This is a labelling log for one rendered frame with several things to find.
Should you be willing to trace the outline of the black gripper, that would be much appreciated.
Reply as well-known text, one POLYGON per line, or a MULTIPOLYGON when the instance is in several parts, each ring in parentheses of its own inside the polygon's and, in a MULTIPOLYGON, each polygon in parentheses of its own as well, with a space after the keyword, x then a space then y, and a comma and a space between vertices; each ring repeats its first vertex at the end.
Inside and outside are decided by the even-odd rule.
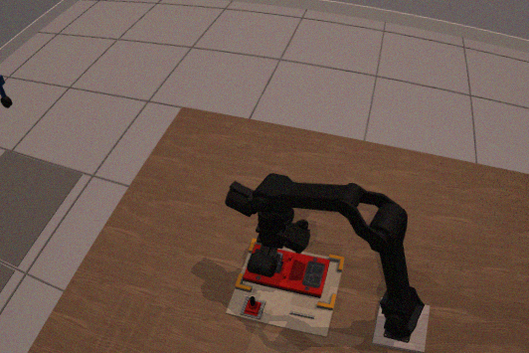
POLYGON ((278 254, 277 244, 281 239, 282 233, 285 232, 284 226, 277 231, 269 232, 262 229, 259 224, 256 227, 256 232, 259 233, 257 243, 261 243, 260 249, 256 249, 250 255, 248 263, 248 271, 250 273, 257 273, 260 275, 273 277, 279 262, 280 255, 278 254))

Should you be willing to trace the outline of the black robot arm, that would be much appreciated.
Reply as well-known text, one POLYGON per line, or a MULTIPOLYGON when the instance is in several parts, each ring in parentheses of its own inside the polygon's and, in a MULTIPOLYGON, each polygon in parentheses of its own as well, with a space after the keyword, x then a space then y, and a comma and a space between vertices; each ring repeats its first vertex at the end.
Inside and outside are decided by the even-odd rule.
POLYGON ((279 230, 286 223, 277 247, 285 246, 298 254, 308 247, 310 230, 308 221, 289 224, 294 213, 292 208, 334 211, 346 217, 355 233, 381 257, 387 286, 380 301, 381 313, 387 318, 383 336, 409 343, 424 303, 408 281, 403 246, 408 215, 402 206, 384 194, 366 191, 355 183, 296 183, 274 173, 268 174, 255 191, 234 181, 225 203, 247 217, 258 212, 259 226, 269 232, 279 230), (359 203, 379 208, 370 226, 357 209, 359 203))

